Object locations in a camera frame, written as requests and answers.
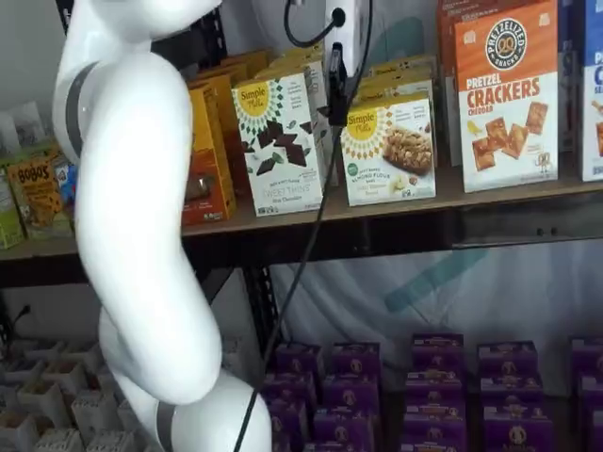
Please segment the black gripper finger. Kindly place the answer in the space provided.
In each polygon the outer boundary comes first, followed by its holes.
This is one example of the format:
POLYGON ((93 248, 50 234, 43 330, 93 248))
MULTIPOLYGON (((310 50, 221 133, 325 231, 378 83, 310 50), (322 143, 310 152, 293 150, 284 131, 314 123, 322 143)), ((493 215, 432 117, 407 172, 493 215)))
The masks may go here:
POLYGON ((348 96, 346 92, 348 74, 343 58, 343 46, 335 42, 329 59, 329 113, 331 126, 346 126, 348 116, 348 96))

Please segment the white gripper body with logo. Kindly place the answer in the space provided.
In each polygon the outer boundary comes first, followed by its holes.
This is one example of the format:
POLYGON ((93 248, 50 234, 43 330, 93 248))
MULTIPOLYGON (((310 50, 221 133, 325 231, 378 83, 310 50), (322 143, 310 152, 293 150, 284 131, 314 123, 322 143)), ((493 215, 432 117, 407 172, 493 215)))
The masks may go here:
POLYGON ((341 59, 348 78, 360 72, 360 66, 368 35, 369 15, 372 12, 370 1, 362 0, 326 0, 325 23, 334 18, 339 21, 324 38, 325 68, 331 64, 335 44, 341 46, 341 59))

